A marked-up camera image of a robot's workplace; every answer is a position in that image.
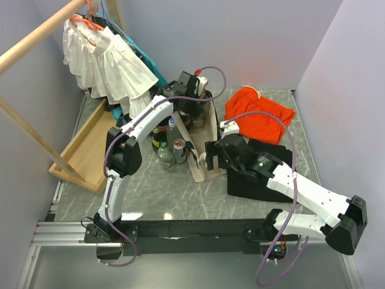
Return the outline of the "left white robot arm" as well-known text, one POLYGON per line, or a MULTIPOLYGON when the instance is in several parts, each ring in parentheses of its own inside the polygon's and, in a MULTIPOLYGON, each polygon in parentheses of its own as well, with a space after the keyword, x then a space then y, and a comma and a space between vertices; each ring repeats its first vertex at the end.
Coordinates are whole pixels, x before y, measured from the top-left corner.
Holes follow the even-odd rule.
POLYGON ((198 103, 208 100, 201 97, 207 81, 200 77, 204 68, 193 74, 183 71, 178 80, 158 90, 147 107, 120 129, 107 133, 103 172, 107 179, 103 201, 93 217, 93 225, 107 242, 118 239, 122 219, 122 202, 130 178, 142 164, 140 144, 163 120, 183 111, 192 115, 198 103))

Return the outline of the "dark soda can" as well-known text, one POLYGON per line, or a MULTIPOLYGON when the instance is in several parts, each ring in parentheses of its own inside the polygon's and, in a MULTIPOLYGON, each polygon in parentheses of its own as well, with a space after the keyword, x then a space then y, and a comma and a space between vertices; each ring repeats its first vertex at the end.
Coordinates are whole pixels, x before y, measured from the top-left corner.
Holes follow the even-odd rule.
POLYGON ((178 110, 178 114, 179 114, 181 120, 183 121, 185 128, 189 131, 191 128, 191 116, 190 116, 190 114, 188 114, 182 110, 178 110))

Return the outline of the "cream canvas tote bag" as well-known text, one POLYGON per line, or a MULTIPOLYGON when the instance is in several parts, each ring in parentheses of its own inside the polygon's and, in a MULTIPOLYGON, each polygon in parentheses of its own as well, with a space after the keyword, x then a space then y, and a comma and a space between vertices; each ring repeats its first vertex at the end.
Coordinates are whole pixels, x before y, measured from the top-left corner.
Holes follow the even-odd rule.
POLYGON ((177 111, 172 115, 183 139, 186 143, 186 159, 195 182, 203 182, 226 173, 226 170, 218 167, 218 157, 213 158, 213 169, 206 168, 206 142, 217 141, 218 125, 217 115, 212 101, 205 105, 205 119, 203 125, 191 126, 189 130, 185 128, 183 121, 177 111))

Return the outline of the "green glass bottle gold cap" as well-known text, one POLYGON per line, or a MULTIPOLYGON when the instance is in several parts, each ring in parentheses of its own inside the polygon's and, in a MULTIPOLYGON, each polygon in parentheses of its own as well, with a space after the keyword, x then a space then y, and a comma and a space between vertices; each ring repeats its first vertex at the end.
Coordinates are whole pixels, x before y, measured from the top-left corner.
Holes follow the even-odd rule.
POLYGON ((154 153, 158 152, 162 143, 167 144, 167 134, 166 132, 160 132, 158 126, 156 126, 152 131, 152 148, 154 153))

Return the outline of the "pocari sweat plastic bottle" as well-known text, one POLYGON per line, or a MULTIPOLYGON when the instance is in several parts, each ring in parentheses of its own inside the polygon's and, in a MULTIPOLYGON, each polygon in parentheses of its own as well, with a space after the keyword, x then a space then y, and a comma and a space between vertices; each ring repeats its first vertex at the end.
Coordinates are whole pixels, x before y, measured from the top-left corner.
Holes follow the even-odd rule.
POLYGON ((177 125, 176 125, 176 122, 175 122, 175 120, 173 118, 170 118, 168 120, 168 126, 167 126, 167 129, 166 129, 166 134, 167 134, 168 145, 172 149, 173 149, 174 142, 177 139, 183 139, 182 134, 180 133, 180 131, 179 131, 177 125))

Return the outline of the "red bull can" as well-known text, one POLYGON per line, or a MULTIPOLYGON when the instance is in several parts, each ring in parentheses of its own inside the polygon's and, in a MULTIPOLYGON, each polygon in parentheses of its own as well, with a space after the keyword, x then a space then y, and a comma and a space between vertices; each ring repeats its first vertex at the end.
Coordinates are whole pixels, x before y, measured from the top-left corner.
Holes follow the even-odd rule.
POLYGON ((173 142, 173 151, 177 164, 182 164, 186 161, 186 146, 182 138, 177 138, 173 142))

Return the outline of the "clear glass bottle green cap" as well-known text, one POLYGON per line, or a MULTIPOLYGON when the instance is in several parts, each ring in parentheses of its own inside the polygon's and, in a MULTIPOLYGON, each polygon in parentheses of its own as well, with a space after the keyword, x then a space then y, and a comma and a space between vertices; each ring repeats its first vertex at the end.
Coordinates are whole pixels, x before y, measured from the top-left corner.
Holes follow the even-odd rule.
POLYGON ((166 142, 160 143, 157 154, 159 163, 164 170, 170 170, 174 167, 174 154, 166 142))

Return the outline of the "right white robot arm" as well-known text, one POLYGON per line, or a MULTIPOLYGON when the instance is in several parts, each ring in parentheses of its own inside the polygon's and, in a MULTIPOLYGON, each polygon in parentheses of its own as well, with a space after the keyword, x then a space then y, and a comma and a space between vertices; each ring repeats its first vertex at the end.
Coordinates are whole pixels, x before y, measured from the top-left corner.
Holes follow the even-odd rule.
POLYGON ((297 201, 313 212, 293 214, 271 210, 263 222, 267 238, 302 235, 324 239, 334 250, 353 255, 368 223, 366 202, 359 196, 336 194, 293 171, 292 151, 284 146, 230 134, 205 143, 208 170, 227 171, 227 193, 267 202, 297 201))

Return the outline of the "coca-cola glass bottle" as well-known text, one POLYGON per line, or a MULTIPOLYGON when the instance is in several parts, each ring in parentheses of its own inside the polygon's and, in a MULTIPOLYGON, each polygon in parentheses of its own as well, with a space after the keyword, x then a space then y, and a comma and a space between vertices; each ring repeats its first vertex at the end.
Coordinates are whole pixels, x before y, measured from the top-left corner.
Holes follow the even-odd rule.
POLYGON ((159 128, 160 132, 166 132, 167 127, 168 127, 168 121, 169 121, 169 118, 166 118, 158 124, 158 128, 159 128))

